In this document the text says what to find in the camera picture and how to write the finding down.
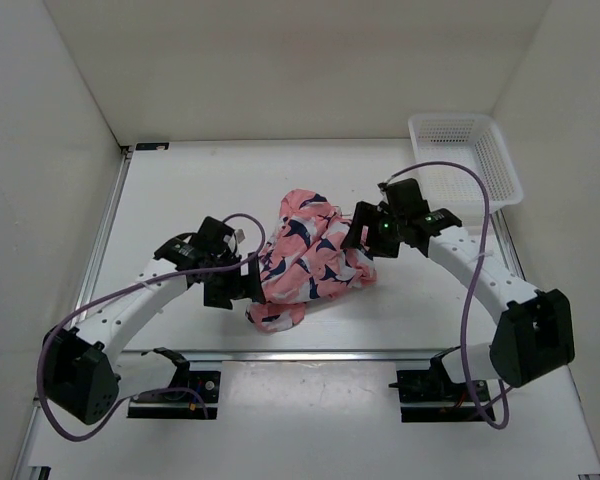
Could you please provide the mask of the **pink shark print shorts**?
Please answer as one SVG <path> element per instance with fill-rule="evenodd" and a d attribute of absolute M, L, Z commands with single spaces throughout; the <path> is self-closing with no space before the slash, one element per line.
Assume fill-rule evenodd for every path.
<path fill-rule="evenodd" d="M 294 189 L 280 203 L 276 228 L 259 254 L 265 301 L 245 316 L 262 333 L 294 328 L 307 305 L 332 300 L 377 281 L 367 249 L 345 248 L 351 220 L 317 192 Z"/>

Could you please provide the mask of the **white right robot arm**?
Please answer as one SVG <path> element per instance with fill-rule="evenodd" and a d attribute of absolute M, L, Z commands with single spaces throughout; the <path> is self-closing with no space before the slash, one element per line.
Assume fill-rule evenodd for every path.
<path fill-rule="evenodd" d="M 468 373 L 519 388 L 574 360 L 571 306 L 560 290 L 544 292 L 481 254 L 478 242 L 447 209 L 423 208 L 403 218 L 385 202 L 357 203 L 344 247 L 395 258 L 402 244 L 447 270 L 496 326 L 492 341 L 461 344 L 431 359 L 429 387 L 435 396 L 456 397 Z"/>

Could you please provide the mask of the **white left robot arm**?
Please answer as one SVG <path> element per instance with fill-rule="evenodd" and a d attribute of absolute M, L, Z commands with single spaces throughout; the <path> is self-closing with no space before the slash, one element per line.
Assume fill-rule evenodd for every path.
<path fill-rule="evenodd" d="M 43 363 L 46 398 L 92 425 L 125 397 L 153 390 L 168 400 L 185 396 L 190 377 L 182 354 L 156 347 L 127 360 L 121 355 L 150 320 L 195 284 L 202 285 L 203 303 L 211 308 L 264 299 L 256 254 L 242 257 L 228 237 L 204 248 L 172 238 L 155 251 L 131 292 L 92 307 L 81 322 L 55 334 Z"/>

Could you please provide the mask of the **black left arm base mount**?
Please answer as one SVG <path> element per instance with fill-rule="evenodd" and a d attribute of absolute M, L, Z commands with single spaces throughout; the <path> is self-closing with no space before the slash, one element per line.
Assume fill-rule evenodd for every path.
<path fill-rule="evenodd" d="M 169 384 L 157 392 L 141 393 L 128 404 L 130 419 L 216 420 L 221 371 L 198 370 L 180 353 L 156 348 L 154 354 L 168 359 L 175 367 Z"/>

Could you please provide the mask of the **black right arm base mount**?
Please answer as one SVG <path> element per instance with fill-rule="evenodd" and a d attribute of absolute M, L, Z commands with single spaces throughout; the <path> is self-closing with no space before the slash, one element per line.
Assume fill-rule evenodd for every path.
<path fill-rule="evenodd" d="M 388 387 L 398 392 L 402 423 L 483 422 L 464 381 L 453 383 L 444 371 L 442 357 L 434 355 L 427 369 L 402 369 Z"/>

